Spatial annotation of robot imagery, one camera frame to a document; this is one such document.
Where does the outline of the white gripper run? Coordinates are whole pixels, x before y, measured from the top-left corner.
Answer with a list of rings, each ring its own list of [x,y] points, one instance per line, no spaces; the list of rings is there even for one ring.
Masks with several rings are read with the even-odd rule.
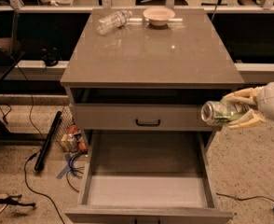
[[[242,117],[227,124],[229,129],[252,128],[274,122],[274,82],[257,88],[233,91],[222,98],[223,102],[257,105],[257,110],[250,109]]]

